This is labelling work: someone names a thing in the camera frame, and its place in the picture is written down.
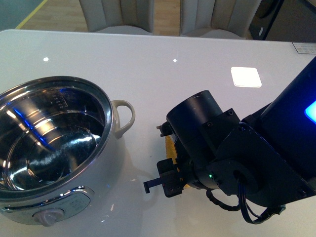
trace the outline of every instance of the white chair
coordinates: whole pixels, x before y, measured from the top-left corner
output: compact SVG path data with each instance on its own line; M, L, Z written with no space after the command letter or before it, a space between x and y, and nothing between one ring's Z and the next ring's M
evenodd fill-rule
M154 0L79 0L90 32L152 35Z
M245 39L261 0L181 0L180 36Z

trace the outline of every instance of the black cable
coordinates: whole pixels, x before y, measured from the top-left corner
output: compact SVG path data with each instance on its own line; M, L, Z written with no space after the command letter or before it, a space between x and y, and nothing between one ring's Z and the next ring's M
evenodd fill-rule
M218 200L216 197L214 197L213 193L212 193L212 189L207 189L206 190L206 196L208 197L208 199L214 203L215 205L220 206L222 209L227 210L227 211L239 211L240 210L240 206L239 204L237 206L229 206L227 204L224 204L223 202L221 202L220 200Z
M285 205L280 205L280 206L276 206L276 207L268 207L261 215L256 215L248 206L247 202L246 202L246 188L245 188L245 184L243 182L243 179L240 178L238 179L238 198L239 198L239 205L240 205L240 210L242 213L243 218L245 219L246 222L250 223L250 224L261 224L263 222L265 222L266 220L268 220L271 216L273 216L274 214L281 214L281 212L283 212L285 210ZM256 220L252 220L249 216L249 212L257 217Z

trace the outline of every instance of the cooker handle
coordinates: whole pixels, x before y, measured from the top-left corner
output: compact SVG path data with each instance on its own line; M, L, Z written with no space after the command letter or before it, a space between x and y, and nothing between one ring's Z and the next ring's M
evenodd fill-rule
M125 100L113 100L113 101L111 101L111 103L113 105L113 111L114 111L114 116L115 116L115 120L116 120L114 133L115 133L116 138L121 138L123 136L123 134L127 130L129 130L130 127L134 124L134 122L135 122L135 110L134 110L134 107L129 102L127 102ZM118 106L126 106L132 112L132 118L123 127L120 127Z

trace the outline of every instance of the black device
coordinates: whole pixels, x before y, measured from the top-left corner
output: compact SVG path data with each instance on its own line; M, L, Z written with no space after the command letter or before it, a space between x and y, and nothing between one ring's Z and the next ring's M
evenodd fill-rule
M241 209L252 224L316 195L316 58L276 100L242 120L233 109L222 112L207 90L177 105L166 120L158 128L173 137L176 162L157 163L160 177L144 183L147 193L160 184L169 198L186 184L206 189L210 201ZM237 195L238 206L217 200L214 189ZM256 215L246 199L267 209Z

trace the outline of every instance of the tabletop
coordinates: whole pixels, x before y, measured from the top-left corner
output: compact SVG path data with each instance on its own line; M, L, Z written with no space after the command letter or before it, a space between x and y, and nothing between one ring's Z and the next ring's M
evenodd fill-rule
M145 194L143 182L158 177L165 140L156 126L177 104L209 90L223 111L239 118L273 101L314 55L290 42L128 36L8 30L0 32L0 92L32 79L74 76L100 86L111 100L130 102L136 120L124 134L126 157L115 187L99 211L87 208L46 228L0 215L0 235L15 236L315 236L315 197L289 203L264 224L246 223L240 212L213 205L205 191L188 188L166 198L161 187ZM260 88L236 87L232 67L256 68ZM129 111L121 110L122 124ZM218 199L236 204L220 190Z

